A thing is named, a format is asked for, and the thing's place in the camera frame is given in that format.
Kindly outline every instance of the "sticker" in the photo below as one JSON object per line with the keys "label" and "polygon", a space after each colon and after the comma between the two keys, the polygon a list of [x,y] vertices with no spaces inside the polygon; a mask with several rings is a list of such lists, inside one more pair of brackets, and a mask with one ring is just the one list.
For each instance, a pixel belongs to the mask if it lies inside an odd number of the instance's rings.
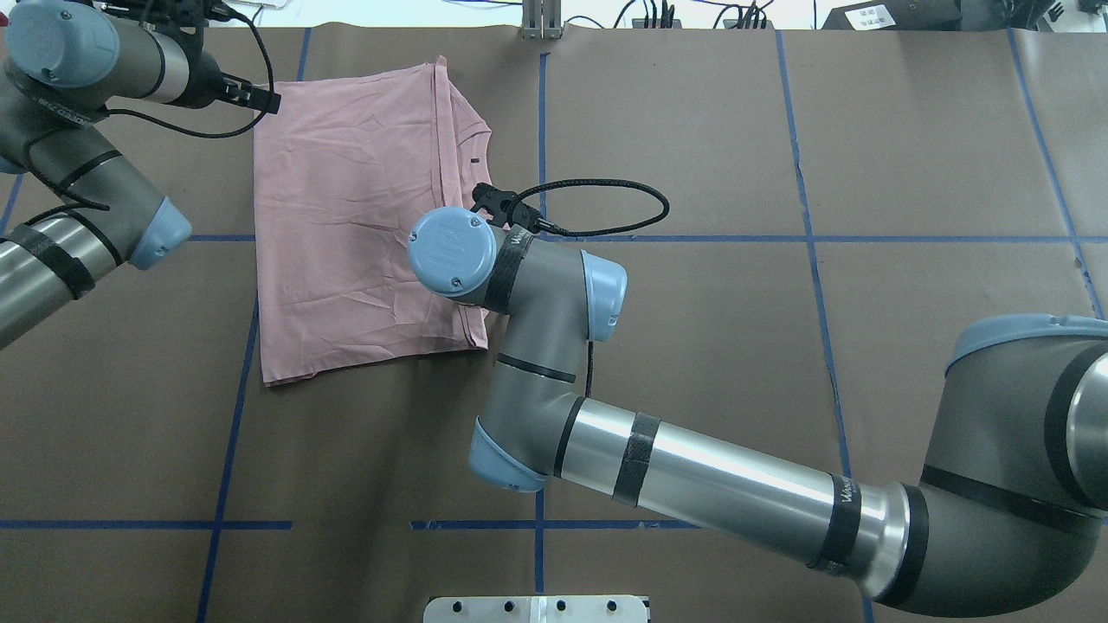
{"label": "sticker", "polygon": [[896,21],[889,13],[889,9],[884,4],[844,11],[843,14],[850,20],[850,25],[854,27],[854,30],[876,30],[879,28],[896,25]]}

